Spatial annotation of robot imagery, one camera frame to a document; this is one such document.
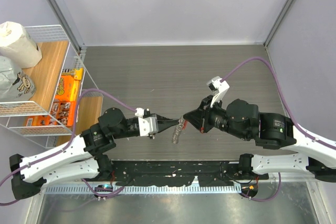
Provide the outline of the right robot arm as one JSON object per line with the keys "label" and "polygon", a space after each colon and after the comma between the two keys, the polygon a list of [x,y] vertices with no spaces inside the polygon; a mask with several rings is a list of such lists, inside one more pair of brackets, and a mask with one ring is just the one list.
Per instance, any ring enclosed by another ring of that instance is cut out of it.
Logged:
{"label": "right robot arm", "polygon": [[201,133],[213,128],[243,141],[254,140],[256,146],[268,150],[291,150],[291,155],[265,156],[242,154],[237,171],[240,177],[268,173],[311,173],[323,182],[335,182],[335,143],[317,137],[308,139],[308,131],[300,132],[293,121],[278,113],[262,113],[255,104],[236,99],[227,108],[222,102],[204,98],[199,107],[183,115]]}

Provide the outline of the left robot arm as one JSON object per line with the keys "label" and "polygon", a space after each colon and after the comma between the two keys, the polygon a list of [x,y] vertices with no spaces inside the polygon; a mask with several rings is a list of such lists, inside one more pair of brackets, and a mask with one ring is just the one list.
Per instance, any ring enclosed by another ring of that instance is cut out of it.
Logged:
{"label": "left robot arm", "polygon": [[108,180],[113,166],[107,151],[116,147],[115,140],[130,137],[154,138],[173,126],[178,119],[169,119],[140,109],[127,119],[117,108],[110,108],[98,118],[98,123],[76,135],[68,143],[35,156],[19,154],[9,158],[12,192],[16,200],[38,194],[44,186],[54,182],[87,179]]}

